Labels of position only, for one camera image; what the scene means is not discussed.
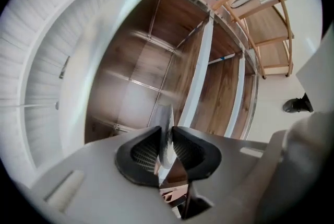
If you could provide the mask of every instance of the black shoe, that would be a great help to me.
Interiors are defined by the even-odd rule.
[[[295,113],[295,112],[302,112],[302,111],[308,111],[312,113],[313,108],[309,101],[305,101],[304,99],[296,98],[296,99],[288,100],[283,105],[283,111],[287,113]]]

